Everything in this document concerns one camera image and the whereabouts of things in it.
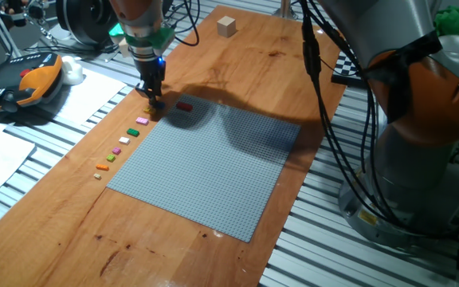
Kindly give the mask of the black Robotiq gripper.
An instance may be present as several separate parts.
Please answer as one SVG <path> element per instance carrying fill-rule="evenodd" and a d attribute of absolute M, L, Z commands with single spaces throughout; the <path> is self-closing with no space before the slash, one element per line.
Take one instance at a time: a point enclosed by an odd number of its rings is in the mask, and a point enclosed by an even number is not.
<path fill-rule="evenodd" d="M 162 82 L 165 79 L 166 62 L 162 57 L 154 57 L 147 61 L 135 60 L 135 66 L 140 74 L 135 90 L 140 96 L 146 97 L 149 105 L 154 108 L 163 97 Z"/>

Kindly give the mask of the person hand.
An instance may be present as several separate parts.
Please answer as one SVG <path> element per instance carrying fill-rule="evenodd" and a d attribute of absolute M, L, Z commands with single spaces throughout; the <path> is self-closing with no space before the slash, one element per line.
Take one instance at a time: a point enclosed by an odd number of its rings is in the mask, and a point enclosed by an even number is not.
<path fill-rule="evenodd" d="M 8 29 L 15 26 L 22 27 L 26 25 L 24 16 L 28 0 L 1 0 L 0 13 L 3 22 Z"/>

